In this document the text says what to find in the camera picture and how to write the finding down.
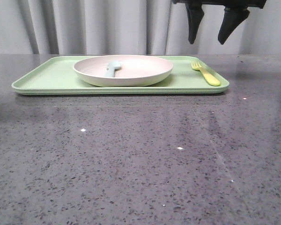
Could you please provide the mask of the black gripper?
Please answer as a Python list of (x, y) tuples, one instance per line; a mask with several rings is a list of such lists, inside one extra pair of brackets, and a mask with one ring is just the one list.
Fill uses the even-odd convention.
[(218, 41), (223, 45), (231, 33), (248, 18), (249, 7), (262, 9), (266, 0), (172, 0), (174, 4), (185, 4), (188, 18), (188, 41), (194, 44), (197, 32), (204, 17), (202, 5), (224, 6), (224, 17), (218, 34)]

